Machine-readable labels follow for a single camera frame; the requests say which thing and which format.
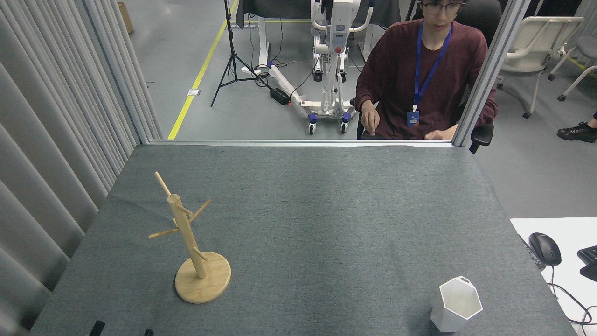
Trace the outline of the person's right hand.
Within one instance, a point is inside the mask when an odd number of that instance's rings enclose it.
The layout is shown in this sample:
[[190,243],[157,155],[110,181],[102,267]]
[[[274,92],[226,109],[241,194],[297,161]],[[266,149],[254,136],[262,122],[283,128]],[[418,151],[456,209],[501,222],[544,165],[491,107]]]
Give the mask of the person's right hand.
[[379,123],[380,116],[375,104],[371,100],[365,100],[361,105],[361,124],[365,131],[372,137],[376,136],[375,130]]

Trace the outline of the person's left hand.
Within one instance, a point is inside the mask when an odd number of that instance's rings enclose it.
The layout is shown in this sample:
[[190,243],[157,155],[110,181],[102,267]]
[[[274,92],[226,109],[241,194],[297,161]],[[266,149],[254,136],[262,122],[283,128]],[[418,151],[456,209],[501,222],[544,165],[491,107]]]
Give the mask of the person's left hand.
[[424,136],[424,140],[452,140],[456,133],[458,124],[454,124],[452,127],[445,130],[433,130]]

